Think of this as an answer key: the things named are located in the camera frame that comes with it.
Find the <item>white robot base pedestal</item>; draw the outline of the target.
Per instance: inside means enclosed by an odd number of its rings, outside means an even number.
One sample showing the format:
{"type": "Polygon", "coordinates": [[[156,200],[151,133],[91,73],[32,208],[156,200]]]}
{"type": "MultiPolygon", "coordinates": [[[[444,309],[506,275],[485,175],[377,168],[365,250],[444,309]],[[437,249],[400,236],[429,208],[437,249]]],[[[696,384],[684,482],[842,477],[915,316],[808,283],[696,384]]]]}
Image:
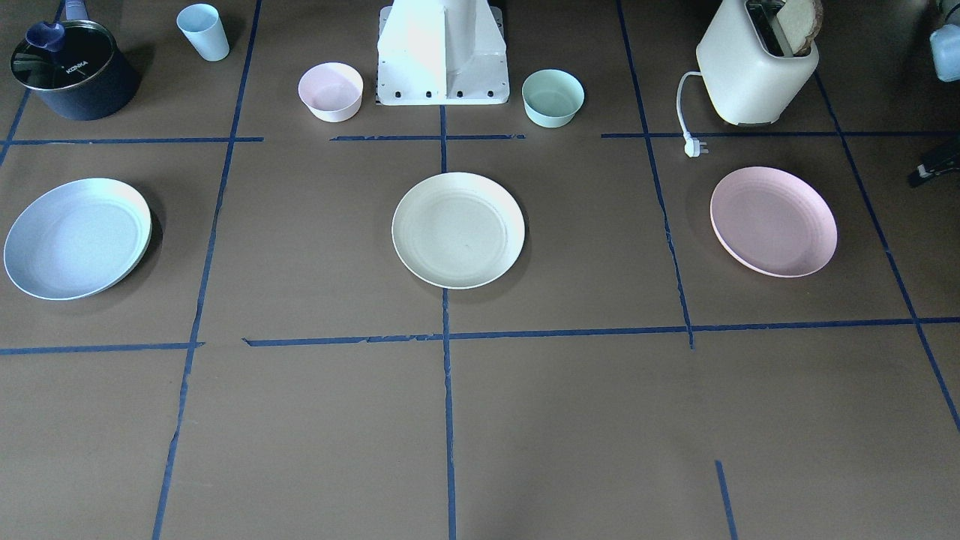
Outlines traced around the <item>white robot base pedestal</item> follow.
{"type": "Polygon", "coordinates": [[[385,106],[500,105],[504,16],[488,1],[394,1],[379,13],[375,96],[385,106]]]}

